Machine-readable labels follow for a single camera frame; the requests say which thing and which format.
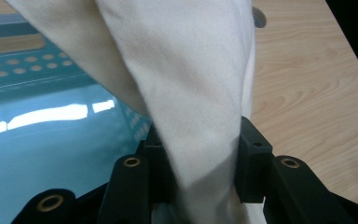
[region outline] table surface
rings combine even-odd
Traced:
[[[268,24],[256,29],[253,123],[275,155],[300,158],[331,191],[358,203],[356,56],[324,0],[254,6]],[[0,0],[0,14],[13,12]]]

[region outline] fabric fold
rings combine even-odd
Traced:
[[[251,111],[251,3],[97,3],[176,176],[178,201],[171,206],[185,218],[177,222],[178,216],[161,216],[154,221],[247,223],[232,183],[242,111],[247,117]]]

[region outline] black bracket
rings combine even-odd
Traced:
[[[331,193],[309,166],[272,146],[242,118],[234,184],[242,203],[264,202],[268,224],[358,223],[358,204]],[[15,224],[149,224],[153,203],[169,203],[175,182],[164,146],[152,126],[136,154],[119,159],[107,184],[75,199],[51,189],[29,201]]]

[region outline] blue tray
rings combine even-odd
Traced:
[[[35,33],[19,15],[0,21],[0,37]],[[148,119],[45,43],[0,54],[0,223],[46,189],[70,189],[78,197],[101,186],[149,129]]]

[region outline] white cloth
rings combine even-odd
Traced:
[[[250,1],[7,1],[119,99],[146,105],[178,184],[153,223],[263,222],[261,206],[247,209],[233,188],[252,103]]]

